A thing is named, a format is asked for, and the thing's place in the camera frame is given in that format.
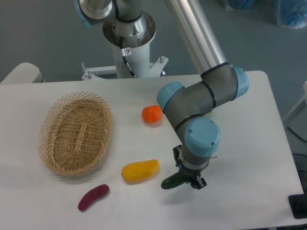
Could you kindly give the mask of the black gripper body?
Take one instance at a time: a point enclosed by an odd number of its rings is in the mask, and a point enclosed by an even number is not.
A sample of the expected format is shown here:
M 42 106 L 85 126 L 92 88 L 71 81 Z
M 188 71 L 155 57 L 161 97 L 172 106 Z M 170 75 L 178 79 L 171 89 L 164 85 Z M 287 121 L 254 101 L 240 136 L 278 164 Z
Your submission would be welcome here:
M 181 150 L 182 145 L 173 148 L 174 159 L 178 170 L 187 175 L 189 180 L 200 180 L 201 172 L 209 165 L 210 158 L 204 164 L 191 164 L 183 157 Z

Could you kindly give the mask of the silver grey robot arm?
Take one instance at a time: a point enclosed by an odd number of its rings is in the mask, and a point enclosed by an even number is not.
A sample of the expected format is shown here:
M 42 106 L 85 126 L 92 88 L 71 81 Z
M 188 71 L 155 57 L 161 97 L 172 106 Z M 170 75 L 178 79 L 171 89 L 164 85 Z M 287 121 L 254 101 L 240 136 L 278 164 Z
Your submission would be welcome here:
M 201 77 L 189 87 L 180 82 L 164 86 L 157 101 L 181 141 L 173 149 L 178 172 L 163 180 L 163 189 L 184 183 L 195 189 L 206 186 L 201 172 L 219 146 L 218 125 L 205 118 L 214 108 L 244 95 L 246 73 L 228 64 L 197 0 L 166 2 Z M 140 0 L 76 0 L 74 6 L 86 27 L 103 24 L 105 39 L 113 47 L 118 78 L 143 78 L 157 73 L 150 65 L 149 44 L 156 27 L 142 10 Z

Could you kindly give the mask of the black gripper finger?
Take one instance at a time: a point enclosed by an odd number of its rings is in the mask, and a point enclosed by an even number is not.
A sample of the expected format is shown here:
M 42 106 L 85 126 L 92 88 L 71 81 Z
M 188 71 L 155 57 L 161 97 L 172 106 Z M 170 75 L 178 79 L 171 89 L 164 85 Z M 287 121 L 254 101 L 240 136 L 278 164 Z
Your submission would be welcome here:
M 202 178 L 200 176 L 190 177 L 189 178 L 189 183 L 190 183 L 190 186 L 192 188 L 198 189 L 198 190 L 204 188 L 207 185 L 207 183 L 204 180 L 204 178 Z

